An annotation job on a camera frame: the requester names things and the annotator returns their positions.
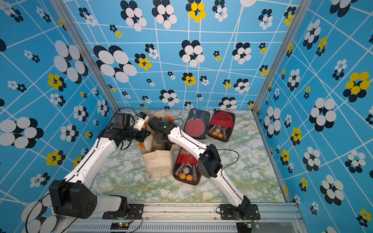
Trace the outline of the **beige canvas tote bag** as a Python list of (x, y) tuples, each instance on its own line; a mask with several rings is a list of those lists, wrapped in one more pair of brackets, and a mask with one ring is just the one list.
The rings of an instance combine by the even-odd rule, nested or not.
[(157, 144), (156, 133), (146, 122), (145, 128), (151, 133), (139, 148), (150, 178), (169, 176), (173, 168), (173, 152), (175, 146), (171, 142)]

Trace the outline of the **ping pong set case three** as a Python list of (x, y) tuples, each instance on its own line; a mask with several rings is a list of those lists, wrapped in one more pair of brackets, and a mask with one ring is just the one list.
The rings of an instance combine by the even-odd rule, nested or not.
[(197, 185), (202, 176), (198, 171), (198, 160), (184, 148), (178, 153), (172, 175), (175, 180), (190, 185)]

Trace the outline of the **ping pong set case one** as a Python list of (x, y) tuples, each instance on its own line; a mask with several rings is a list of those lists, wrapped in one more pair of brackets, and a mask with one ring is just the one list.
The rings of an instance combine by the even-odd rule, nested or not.
[(191, 109), (184, 127), (184, 132), (195, 139), (204, 139), (207, 135), (210, 113), (204, 110)]

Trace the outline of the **ping pong set case two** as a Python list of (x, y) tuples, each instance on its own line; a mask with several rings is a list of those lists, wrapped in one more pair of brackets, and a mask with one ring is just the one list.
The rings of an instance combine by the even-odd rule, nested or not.
[(217, 110), (214, 112), (207, 135), (216, 140), (227, 142), (232, 135), (236, 116), (233, 113)]

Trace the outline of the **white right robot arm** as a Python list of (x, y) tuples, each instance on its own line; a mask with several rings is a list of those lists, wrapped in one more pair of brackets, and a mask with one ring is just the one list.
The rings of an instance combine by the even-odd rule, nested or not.
[(168, 141), (186, 149), (198, 160), (198, 171), (206, 178), (210, 178), (216, 186), (226, 195), (233, 206), (234, 215), (239, 219), (245, 219), (251, 212), (251, 202), (247, 196), (234, 185), (224, 171), (221, 158), (215, 145), (206, 145), (183, 132), (173, 121), (164, 122), (160, 118), (153, 117), (148, 126), (157, 134)]

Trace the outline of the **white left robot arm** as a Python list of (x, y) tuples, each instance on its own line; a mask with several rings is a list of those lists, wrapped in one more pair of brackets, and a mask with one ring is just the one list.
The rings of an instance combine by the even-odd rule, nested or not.
[(82, 219), (101, 212), (119, 218), (128, 215), (130, 208), (125, 196), (97, 196), (90, 188), (105, 160), (123, 141), (144, 142), (150, 136), (151, 133), (144, 128), (148, 119), (144, 112), (140, 112), (137, 119), (126, 113), (114, 115), (113, 123), (99, 133), (93, 147), (73, 171), (63, 180), (51, 183), (49, 193), (56, 214)]

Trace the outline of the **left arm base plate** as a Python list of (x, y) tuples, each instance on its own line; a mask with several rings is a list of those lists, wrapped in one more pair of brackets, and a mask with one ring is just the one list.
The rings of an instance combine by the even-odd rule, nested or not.
[(142, 213), (144, 210), (144, 204), (128, 204), (128, 212), (126, 215), (119, 215), (115, 216), (109, 212), (105, 212), (103, 214), (103, 219), (110, 219), (110, 220), (141, 220)]

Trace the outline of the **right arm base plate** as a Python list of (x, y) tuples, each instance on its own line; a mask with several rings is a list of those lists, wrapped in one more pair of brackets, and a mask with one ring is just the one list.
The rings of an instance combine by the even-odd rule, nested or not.
[(217, 212), (220, 214), (222, 220), (260, 220), (258, 206), (251, 204), (246, 208), (245, 213), (242, 214), (237, 207), (231, 204), (220, 204)]

